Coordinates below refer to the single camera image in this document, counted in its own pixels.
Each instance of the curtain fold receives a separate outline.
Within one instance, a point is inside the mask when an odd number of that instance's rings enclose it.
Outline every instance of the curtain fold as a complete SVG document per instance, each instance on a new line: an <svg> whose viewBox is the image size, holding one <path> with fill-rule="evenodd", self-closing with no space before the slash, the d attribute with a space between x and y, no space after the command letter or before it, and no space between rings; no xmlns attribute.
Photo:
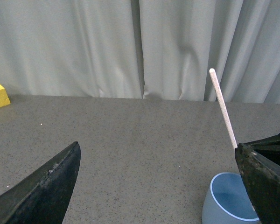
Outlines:
<svg viewBox="0 0 280 224"><path fill-rule="evenodd" d="M8 93L280 103L280 1L0 0Z"/></svg>

